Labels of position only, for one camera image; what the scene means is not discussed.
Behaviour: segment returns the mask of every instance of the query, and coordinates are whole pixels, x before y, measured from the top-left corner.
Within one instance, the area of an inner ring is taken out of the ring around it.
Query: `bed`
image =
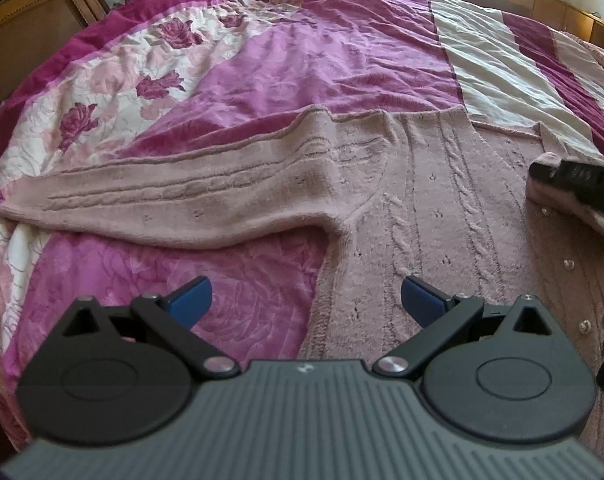
[[[131,0],[76,34],[1,104],[0,204],[23,176],[247,139],[288,126],[312,104],[338,114],[463,105],[472,117],[537,132],[486,140],[522,188],[544,132],[566,153],[604,162],[604,53],[533,20],[458,0]],[[602,269],[580,263],[588,251],[604,255],[604,241],[558,217],[549,220],[566,238],[557,258],[566,272],[577,269],[586,299],[574,304],[544,287],[493,299],[538,294],[595,370],[604,256]],[[524,216],[520,230],[527,239]],[[305,226],[180,251],[0,218],[0,423],[25,446],[18,378],[80,295],[126,304],[205,274],[214,300],[195,333],[242,365],[297,357],[327,245],[321,229]],[[457,264],[443,260],[424,277],[451,290]],[[604,457],[601,394],[582,438]]]

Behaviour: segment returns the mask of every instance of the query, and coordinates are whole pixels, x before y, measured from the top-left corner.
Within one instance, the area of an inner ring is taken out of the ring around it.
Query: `purple fabric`
[[[76,62],[95,55],[123,34],[181,4],[210,4],[215,0],[134,0],[109,12],[103,20],[74,35],[53,57],[44,62],[0,106],[0,156],[27,102],[47,85],[73,68]]]
[[[536,63],[555,86],[568,109],[591,127],[593,143],[604,155],[604,111],[573,72],[558,59],[550,29],[542,23],[515,14],[503,12],[502,16],[504,23],[513,31],[521,53]]]
[[[305,0],[291,18],[214,67],[192,98],[118,156],[185,152],[245,139],[286,126],[312,103],[337,112],[460,104],[428,0]],[[221,128],[229,129],[217,133]],[[314,229],[206,253],[55,234],[36,264],[18,332],[4,355],[9,386],[79,294],[127,303],[144,290],[166,292],[198,273],[211,277],[214,295],[227,303],[214,303],[196,333],[243,364],[251,358],[293,358],[306,335],[326,246],[323,232]],[[233,259],[236,268],[220,264]]]

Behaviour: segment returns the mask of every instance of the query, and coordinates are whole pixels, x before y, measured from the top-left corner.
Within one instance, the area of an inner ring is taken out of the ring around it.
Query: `gray ribbed panel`
[[[3,470],[15,480],[592,480],[604,462],[574,439],[485,447],[434,422],[402,381],[360,362],[255,362],[205,384],[162,431],[109,449],[38,441]]]

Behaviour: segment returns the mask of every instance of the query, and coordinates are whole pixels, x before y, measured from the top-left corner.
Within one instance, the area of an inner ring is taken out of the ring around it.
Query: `bedspread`
[[[464,105],[604,161],[604,68],[575,39],[527,18],[457,0],[132,0],[78,33],[0,107],[0,203],[22,176],[241,140],[289,125],[311,104],[335,113]],[[531,160],[487,141],[525,176]],[[527,142],[536,156],[541,143]],[[7,434],[17,447],[28,440],[16,382],[78,295],[126,304],[206,274],[213,305],[195,333],[242,365],[295,358],[326,248],[316,228],[178,251],[0,219]],[[455,264],[425,278],[450,290]],[[597,301],[581,344],[598,349]],[[589,444],[604,455],[601,397],[589,424]]]

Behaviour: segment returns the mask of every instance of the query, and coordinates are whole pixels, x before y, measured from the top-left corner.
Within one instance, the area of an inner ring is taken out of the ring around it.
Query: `floral bedspread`
[[[526,18],[456,0],[132,0],[0,107],[0,203],[25,175],[245,139],[315,103],[333,112],[463,104],[509,124],[544,123],[569,152],[604,161],[604,68]],[[326,247],[313,228],[192,252],[0,219],[8,436],[17,447],[28,440],[16,383],[75,297],[126,304],[206,274],[213,305],[194,332],[242,364],[295,358]],[[604,454],[604,437],[598,447]]]

